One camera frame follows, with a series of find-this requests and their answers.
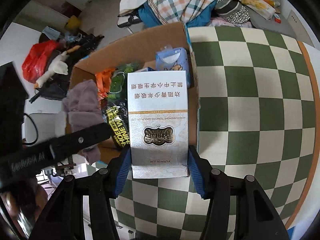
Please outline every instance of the wire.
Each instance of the wire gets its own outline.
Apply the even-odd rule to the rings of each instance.
[[[24,144],[24,145],[34,145],[34,144],[37,142],[38,138],[39,138],[38,128],[37,128],[37,126],[36,126],[36,124],[35,124],[35,121],[33,121],[33,119],[30,117],[30,115],[28,115],[28,114],[26,114],[26,113],[23,113],[23,115],[27,116],[27,117],[30,119],[30,121],[32,122],[33,126],[34,126],[35,129],[36,129],[37,137],[36,137],[36,139],[35,139],[33,142],[31,142],[31,143],[22,143],[22,144]]]

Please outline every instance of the red plastic bag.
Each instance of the red plastic bag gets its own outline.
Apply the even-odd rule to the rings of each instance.
[[[22,64],[23,78],[34,84],[43,75],[48,58],[58,45],[59,43],[53,40],[33,45]]]

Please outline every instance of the white handwriting on black bracket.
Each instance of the white handwriting on black bracket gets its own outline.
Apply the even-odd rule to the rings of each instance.
[[[21,161],[17,163],[12,163],[11,164],[11,170],[12,172],[16,172],[21,170],[22,168],[26,168],[32,164],[38,163],[40,161],[44,160],[44,152],[39,153],[39,155],[33,155],[31,157],[22,159]]]

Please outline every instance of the gold emblem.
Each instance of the gold emblem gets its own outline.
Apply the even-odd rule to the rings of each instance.
[[[175,140],[172,126],[166,126],[164,128],[160,125],[156,125],[156,128],[146,127],[143,132],[143,142],[147,145],[163,146],[165,144],[172,144]]]

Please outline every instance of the orange border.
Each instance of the orange border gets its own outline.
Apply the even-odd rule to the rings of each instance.
[[[313,90],[313,98],[314,98],[315,107],[316,107],[316,131],[315,131],[315,146],[313,149],[313,159],[312,159],[312,164],[311,164],[309,176],[308,176],[307,181],[304,185],[304,188],[301,193],[298,205],[296,206],[292,216],[289,218],[289,220],[285,224],[286,229],[289,229],[289,226],[292,224],[292,222],[296,218],[304,200],[307,197],[307,194],[309,192],[313,177],[316,172],[318,158],[319,158],[319,152],[320,152],[320,96],[319,96],[318,83],[317,83],[315,71],[314,71],[313,66],[311,64],[310,57],[309,57],[309,54],[308,54],[306,47],[304,46],[302,41],[297,41],[297,42],[299,44],[302,55],[304,56],[304,59],[307,63],[307,67],[308,67],[308,71],[309,71],[311,87]]]

